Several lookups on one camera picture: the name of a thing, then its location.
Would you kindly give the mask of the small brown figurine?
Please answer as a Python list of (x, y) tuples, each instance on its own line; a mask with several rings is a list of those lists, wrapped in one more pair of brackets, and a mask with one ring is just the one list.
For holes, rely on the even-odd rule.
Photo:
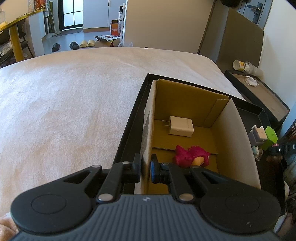
[(282, 155), (273, 155), (273, 156), (269, 155), (266, 157), (267, 162), (276, 163), (276, 164), (280, 164), (282, 159), (283, 159)]

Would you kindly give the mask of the white face mask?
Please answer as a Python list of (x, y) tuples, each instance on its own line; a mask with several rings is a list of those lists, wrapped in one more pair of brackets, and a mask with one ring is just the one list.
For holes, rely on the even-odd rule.
[(257, 87), (257, 85), (258, 85), (258, 82), (254, 78), (252, 78), (251, 76), (243, 77), (243, 81), (247, 86)]

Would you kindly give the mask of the white cabinet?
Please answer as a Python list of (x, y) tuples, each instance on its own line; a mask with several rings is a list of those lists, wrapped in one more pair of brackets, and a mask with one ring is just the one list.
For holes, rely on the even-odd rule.
[(118, 19), (119, 7), (125, 4), (124, 0), (84, 0), (84, 32), (108, 31), (111, 21)]

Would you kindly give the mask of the white power adapter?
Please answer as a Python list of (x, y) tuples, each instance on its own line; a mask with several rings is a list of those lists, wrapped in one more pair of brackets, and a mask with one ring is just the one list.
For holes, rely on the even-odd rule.
[(170, 116), (169, 120), (163, 120), (162, 123), (168, 127), (169, 135), (191, 137), (194, 133), (193, 122), (189, 118)]

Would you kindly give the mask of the black spray bottle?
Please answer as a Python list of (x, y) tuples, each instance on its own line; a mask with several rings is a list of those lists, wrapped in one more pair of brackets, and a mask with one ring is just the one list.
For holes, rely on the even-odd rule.
[(123, 18), (123, 6), (119, 6), (118, 21), (121, 22)]

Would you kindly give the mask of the brown cardboard box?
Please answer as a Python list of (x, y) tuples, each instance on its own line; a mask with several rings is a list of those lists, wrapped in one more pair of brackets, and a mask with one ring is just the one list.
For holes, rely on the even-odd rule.
[[(192, 121), (191, 137), (171, 135), (169, 118)], [(144, 109), (140, 155), (142, 170), (136, 194), (166, 194), (163, 184), (152, 184), (150, 162), (156, 154), (161, 163), (170, 163), (175, 148), (199, 146), (210, 153), (208, 169), (260, 188), (255, 158), (240, 114), (228, 96), (199, 87), (159, 79), (152, 82)]]

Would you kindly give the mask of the small blue white figurine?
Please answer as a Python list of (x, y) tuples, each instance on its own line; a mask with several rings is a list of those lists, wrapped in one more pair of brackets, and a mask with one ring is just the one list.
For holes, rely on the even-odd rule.
[(263, 150), (260, 147), (253, 146), (252, 147), (253, 155), (256, 161), (260, 161), (262, 155), (263, 155)]

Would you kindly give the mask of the black side tray with cardboard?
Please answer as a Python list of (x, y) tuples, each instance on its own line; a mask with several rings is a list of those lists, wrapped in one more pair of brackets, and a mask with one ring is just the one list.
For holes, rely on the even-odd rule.
[(257, 81), (254, 87), (247, 84), (247, 76), (239, 71), (226, 70), (224, 75), (246, 101), (264, 109), (273, 128), (279, 128), (283, 124), (290, 108), (263, 81), (251, 75), (251, 78)]

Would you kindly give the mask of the large black tray box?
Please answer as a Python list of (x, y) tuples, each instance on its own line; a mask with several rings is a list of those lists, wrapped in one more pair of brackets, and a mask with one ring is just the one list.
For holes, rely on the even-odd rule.
[[(147, 102), (152, 81), (158, 79), (187, 84), (219, 94), (222, 93), (221, 91), (213, 90), (209, 87), (204, 87), (202, 85), (190, 83), (187, 81), (155, 74), (147, 74), (135, 100), (132, 112), (125, 127), (125, 131), (123, 132), (123, 136), (113, 161), (114, 163), (132, 160), (134, 155), (140, 152), (140, 146), (142, 143), (142, 128), (144, 124), (144, 108)], [(251, 127), (254, 125), (264, 127), (269, 126), (270, 122), (264, 109), (230, 94), (225, 93), (225, 95), (234, 101), (234, 104), (247, 131), (251, 130)], [(284, 215), (286, 209), (286, 200), (282, 168), (285, 166), (285, 160), (273, 162), (268, 158), (268, 153), (264, 152), (260, 160), (256, 162), (256, 165), (262, 189), (272, 194), (278, 200), (281, 208), (280, 214)]]

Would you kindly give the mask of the left black slipper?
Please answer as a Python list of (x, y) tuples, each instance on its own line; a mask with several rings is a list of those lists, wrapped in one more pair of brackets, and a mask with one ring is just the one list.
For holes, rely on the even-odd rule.
[(51, 49), (52, 52), (57, 52), (60, 49), (60, 44), (55, 43)]

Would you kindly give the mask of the cream plush blanket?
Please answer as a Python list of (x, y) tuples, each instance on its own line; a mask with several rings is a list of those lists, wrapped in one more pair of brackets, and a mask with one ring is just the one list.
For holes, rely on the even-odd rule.
[[(110, 165), (145, 78), (169, 76), (238, 97), (210, 59), (178, 51), (101, 48), (49, 54), (1, 70), (1, 213), (22, 191)], [(13, 240), (231, 240), (171, 197), (124, 195), (75, 230)]]

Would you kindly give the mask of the black slipper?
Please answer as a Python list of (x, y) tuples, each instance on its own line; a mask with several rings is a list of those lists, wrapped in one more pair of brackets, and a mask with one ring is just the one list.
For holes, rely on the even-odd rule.
[(80, 48), (80, 46), (75, 41), (71, 42), (69, 47), (71, 50), (78, 50)]
[(51, 49), (52, 52), (57, 52), (60, 49), (60, 44), (55, 43)]

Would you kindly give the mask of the black framed glass door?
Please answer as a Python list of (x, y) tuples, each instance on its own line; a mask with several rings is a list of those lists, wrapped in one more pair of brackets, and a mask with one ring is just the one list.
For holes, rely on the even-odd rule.
[(60, 31), (83, 27), (83, 0), (58, 0)]

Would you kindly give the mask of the orange cardboard box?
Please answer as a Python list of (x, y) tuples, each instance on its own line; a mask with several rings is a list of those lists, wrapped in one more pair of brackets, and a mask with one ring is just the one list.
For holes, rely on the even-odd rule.
[(110, 22), (110, 34), (112, 36), (120, 36), (120, 33), (119, 33), (119, 22), (118, 20), (111, 20)]

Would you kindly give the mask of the magenta pink plush toy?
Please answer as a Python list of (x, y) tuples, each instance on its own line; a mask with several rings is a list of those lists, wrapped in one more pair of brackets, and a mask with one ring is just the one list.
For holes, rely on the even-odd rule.
[(173, 163), (181, 168), (191, 166), (206, 167), (209, 164), (211, 154), (199, 146), (191, 146), (188, 150), (180, 145), (176, 146)]

